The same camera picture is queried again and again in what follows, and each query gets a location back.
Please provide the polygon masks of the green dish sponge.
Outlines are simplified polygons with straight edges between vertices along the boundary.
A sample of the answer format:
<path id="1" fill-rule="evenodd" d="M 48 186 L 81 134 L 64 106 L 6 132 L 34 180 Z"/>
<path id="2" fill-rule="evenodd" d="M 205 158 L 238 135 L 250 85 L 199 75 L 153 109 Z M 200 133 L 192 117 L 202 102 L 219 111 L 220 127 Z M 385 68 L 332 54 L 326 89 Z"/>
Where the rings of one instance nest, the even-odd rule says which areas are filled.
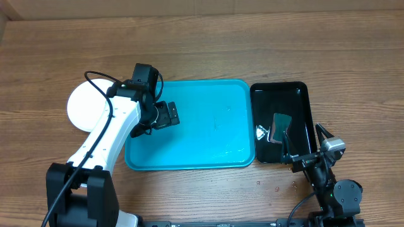
<path id="1" fill-rule="evenodd" d="M 288 132 L 291 122 L 291 116 L 282 113 L 274 113 L 268 141 L 281 144 L 283 141 L 283 135 L 285 132 Z"/>

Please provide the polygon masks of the teal plastic tray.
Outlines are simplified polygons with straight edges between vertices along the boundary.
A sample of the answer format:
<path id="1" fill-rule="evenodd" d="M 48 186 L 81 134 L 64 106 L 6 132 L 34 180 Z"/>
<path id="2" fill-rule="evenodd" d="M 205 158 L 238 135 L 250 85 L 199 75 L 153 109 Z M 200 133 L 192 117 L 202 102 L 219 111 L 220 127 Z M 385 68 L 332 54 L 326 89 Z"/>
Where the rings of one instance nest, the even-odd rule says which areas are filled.
<path id="1" fill-rule="evenodd" d="M 166 81 L 180 123 L 129 137 L 125 161 L 136 171 L 239 168 L 255 158 L 249 86 L 241 79 Z"/>

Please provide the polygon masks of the white round plate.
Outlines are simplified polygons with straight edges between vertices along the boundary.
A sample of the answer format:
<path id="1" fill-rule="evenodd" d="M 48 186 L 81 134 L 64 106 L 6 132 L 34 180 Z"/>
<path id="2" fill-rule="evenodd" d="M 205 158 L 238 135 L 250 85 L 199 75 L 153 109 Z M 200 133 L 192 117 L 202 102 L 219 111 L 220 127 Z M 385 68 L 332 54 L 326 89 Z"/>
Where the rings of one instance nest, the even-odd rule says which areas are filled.
<path id="1" fill-rule="evenodd" d="M 79 130 L 91 132 L 104 112 L 108 112 L 106 106 L 105 97 L 90 82 L 85 81 L 70 94 L 67 115 Z"/>

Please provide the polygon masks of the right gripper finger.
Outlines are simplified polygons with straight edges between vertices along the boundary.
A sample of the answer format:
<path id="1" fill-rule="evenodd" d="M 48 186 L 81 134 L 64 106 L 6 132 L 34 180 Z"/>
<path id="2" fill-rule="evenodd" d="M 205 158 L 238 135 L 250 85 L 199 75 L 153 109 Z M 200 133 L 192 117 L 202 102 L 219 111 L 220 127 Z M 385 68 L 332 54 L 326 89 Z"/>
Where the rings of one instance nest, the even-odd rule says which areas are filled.
<path id="1" fill-rule="evenodd" d="M 330 132 L 328 132 L 320 123 L 315 125 L 320 148 L 331 148 L 333 146 L 333 138 Z"/>
<path id="2" fill-rule="evenodd" d="M 298 152 L 293 145 L 291 139 L 288 134 L 283 131 L 282 136 L 282 158 L 296 158 L 298 157 Z"/>

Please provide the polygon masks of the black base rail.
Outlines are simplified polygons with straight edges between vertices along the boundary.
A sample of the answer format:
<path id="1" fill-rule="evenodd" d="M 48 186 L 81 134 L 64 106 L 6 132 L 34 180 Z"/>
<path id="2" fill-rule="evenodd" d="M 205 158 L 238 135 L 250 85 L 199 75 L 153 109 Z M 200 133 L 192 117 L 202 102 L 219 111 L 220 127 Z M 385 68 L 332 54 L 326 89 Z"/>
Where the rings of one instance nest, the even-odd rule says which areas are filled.
<path id="1" fill-rule="evenodd" d="M 236 222 L 183 222 L 175 223 L 170 221 L 142 221 L 138 226 L 140 227 L 309 227 L 318 226 L 310 223 L 308 219 L 292 219 L 287 225 L 287 218 L 280 218 L 276 221 L 236 221 Z M 319 226 L 349 226 L 349 227 L 365 227 L 363 219 L 357 219 L 356 224 L 353 221 L 326 221 L 325 224 Z"/>

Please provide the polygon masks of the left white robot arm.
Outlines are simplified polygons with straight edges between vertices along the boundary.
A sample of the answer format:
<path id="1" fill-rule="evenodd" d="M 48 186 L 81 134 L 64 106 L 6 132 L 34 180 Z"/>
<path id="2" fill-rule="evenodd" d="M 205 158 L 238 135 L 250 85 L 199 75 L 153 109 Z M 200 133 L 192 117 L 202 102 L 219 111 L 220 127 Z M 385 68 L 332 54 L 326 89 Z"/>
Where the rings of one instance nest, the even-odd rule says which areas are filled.
<path id="1" fill-rule="evenodd" d="M 49 167 L 43 226 L 137 226 L 140 222 L 138 216 L 119 209 L 112 172 L 142 114 L 139 104 L 128 97 L 107 97 L 111 84 L 104 79 L 87 81 L 69 97 L 68 115 L 76 127 L 84 122 L 78 114 L 86 106 L 94 105 L 97 121 L 67 163 Z"/>

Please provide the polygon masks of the black plastic water tray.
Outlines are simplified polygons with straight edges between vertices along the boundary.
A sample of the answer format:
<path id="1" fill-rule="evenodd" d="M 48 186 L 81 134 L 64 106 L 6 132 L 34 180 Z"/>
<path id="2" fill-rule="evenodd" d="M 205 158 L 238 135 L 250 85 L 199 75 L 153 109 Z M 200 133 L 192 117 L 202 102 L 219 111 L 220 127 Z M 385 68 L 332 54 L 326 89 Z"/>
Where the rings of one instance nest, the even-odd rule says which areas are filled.
<path id="1" fill-rule="evenodd" d="M 299 156 L 317 150 L 309 93 L 301 81 L 256 83 L 250 87 L 252 120 L 255 127 L 256 159 L 281 163 L 282 143 L 268 141 L 274 113 L 292 118 L 287 132 Z"/>

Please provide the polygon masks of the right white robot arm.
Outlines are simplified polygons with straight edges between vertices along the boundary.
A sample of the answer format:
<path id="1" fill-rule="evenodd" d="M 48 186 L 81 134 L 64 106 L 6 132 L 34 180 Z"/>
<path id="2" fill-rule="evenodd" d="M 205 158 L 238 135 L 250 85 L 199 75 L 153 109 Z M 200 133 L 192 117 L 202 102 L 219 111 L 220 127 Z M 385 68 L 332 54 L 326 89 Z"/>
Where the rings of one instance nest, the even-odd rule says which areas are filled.
<path id="1" fill-rule="evenodd" d="M 346 144 L 329 133 L 321 124 L 316 124 L 320 148 L 303 156 L 290 153 L 295 147 L 286 132 L 282 136 L 282 161 L 292 165 L 292 171 L 303 172 L 313 192 L 303 198 L 290 212 L 283 226 L 363 226 L 364 221 L 356 219 L 360 213 L 363 188 L 354 180 L 336 180 L 331 167 L 341 159 Z M 310 212 L 306 219 L 294 219 L 298 208 L 315 197 L 319 211 Z"/>

